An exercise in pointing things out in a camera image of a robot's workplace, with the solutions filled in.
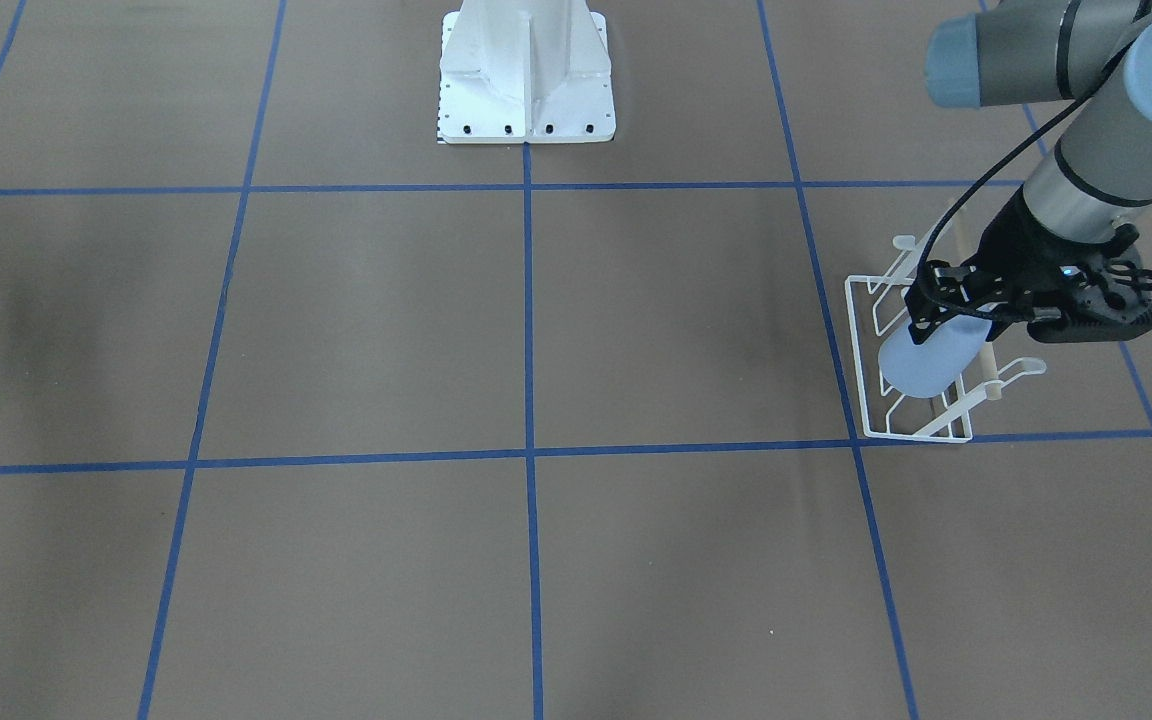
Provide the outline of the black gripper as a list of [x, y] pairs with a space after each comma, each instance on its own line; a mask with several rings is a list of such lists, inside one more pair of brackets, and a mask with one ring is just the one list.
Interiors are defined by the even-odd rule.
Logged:
[[986, 323], [988, 341], [1016, 324], [1047, 344], [1140, 338], [1152, 331], [1152, 270], [1135, 247], [1139, 236], [1120, 223], [1102, 243], [1064, 240], [1015, 192], [968, 260], [922, 265], [922, 342], [956, 316]]

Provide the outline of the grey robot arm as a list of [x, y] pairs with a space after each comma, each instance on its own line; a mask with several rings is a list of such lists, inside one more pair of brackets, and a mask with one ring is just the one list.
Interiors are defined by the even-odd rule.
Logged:
[[1064, 132], [960, 266], [922, 255], [908, 338], [992, 341], [1010, 325], [1048, 343], [1152, 331], [1137, 218], [1152, 206], [1152, 1], [1001, 1], [945, 20], [925, 88], [941, 108], [1068, 103]]

